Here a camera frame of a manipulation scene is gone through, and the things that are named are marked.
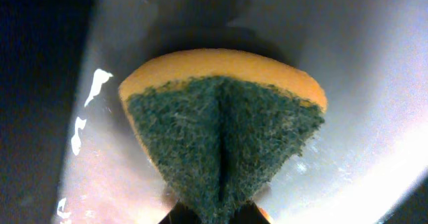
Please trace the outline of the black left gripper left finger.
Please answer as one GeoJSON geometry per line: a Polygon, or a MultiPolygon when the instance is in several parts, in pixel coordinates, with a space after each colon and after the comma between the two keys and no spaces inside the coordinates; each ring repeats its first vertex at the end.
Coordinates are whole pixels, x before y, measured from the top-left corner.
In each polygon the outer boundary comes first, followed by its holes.
{"type": "Polygon", "coordinates": [[[201,224],[197,214],[180,201],[158,224],[201,224]]]}

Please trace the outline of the yellow green scrubbing sponge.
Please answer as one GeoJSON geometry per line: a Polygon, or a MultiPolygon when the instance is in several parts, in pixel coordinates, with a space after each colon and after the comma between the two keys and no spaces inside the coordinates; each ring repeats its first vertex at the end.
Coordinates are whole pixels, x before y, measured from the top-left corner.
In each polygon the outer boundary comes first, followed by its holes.
{"type": "Polygon", "coordinates": [[[151,59],[118,93],[145,153],[203,223],[227,223],[301,155],[328,105],[306,72],[232,49],[151,59]]]}

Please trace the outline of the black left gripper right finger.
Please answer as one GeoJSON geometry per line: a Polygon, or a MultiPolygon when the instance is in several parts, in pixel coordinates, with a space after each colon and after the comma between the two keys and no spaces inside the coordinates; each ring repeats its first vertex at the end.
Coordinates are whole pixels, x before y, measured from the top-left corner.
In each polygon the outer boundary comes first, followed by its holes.
{"type": "Polygon", "coordinates": [[[236,210],[230,224],[270,224],[265,213],[253,202],[247,202],[236,210]]]}

